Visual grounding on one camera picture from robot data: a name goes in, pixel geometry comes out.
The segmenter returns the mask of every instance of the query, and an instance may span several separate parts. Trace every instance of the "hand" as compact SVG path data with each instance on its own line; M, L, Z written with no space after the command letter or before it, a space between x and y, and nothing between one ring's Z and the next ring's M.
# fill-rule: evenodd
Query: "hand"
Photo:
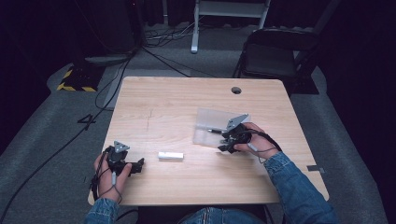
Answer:
M102 158L102 154L100 154L99 157L96 158L96 161L93 164L95 171L99 166L99 162L101 158ZM121 194L123 193L125 187L125 181L129 173L131 172L131 169L132 169L132 164L127 163L123 168L121 174L117 176L116 185L113 186L112 176L111 176L112 174L111 174L111 170L108 168L107 154L106 154L102 162L102 167L99 170L99 174L98 174L100 177L99 192L98 192L99 198L107 198L113 200L114 202L118 202L120 200Z
M247 127L247 129L253 129L258 132L265 133L263 129L261 129L259 126L257 126L254 123L248 122L248 123L244 123L244 125ZM260 158L264 158L266 160L270 159L278 152L278 150L275 148L274 145L272 145L270 142L268 142L267 139L259 136L256 133L253 133L251 135L251 139L249 143L253 145L255 148L257 148L258 151L256 152L253 149L251 149L248 146L248 144L236 144L235 146L233 146L233 148L240 151L250 152L253 155L258 156Z

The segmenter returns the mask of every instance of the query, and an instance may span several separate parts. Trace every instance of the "white eraser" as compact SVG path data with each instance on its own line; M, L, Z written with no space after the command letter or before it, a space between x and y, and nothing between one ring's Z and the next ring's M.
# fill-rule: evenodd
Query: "white eraser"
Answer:
M169 161L182 161L184 155L181 152L159 152L158 159Z

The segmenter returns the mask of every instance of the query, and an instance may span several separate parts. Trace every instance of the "right hand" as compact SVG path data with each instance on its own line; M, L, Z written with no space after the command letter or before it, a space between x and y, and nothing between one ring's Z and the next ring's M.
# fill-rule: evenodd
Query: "right hand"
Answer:
M261 129L259 126L257 126L254 123L247 122L247 123L244 123L244 125L247 127L247 129L253 129L258 132L265 133L265 131L263 129ZM236 144L233 146L233 148L236 150L239 150L239 151L250 152L257 157L260 157L260 158L263 158L266 160L270 159L272 156L274 156L278 152L278 150L276 148L274 148L275 146L273 144L271 144L270 142L268 142L267 139L259 136L256 133L253 133L251 135L250 144L252 144L254 147L256 147L258 149L258 152L251 149L248 146L248 144Z

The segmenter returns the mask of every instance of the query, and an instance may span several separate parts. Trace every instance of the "black chair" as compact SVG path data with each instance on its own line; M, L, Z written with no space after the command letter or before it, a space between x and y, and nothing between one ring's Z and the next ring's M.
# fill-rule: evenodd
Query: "black chair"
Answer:
M263 28L253 32L244 44L233 77L261 77L279 79L285 85L288 95L299 86L318 93L311 73L304 69L307 63L312 67L318 46L318 35L305 29Z

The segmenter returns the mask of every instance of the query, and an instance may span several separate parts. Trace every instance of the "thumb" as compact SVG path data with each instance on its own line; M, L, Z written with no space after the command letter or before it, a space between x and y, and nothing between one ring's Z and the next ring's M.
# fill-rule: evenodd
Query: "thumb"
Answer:
M126 163L124 168L122 169L122 172L117 178L117 181L123 186L125 183L126 178L128 178L128 175L131 173L132 169L132 164L131 163Z

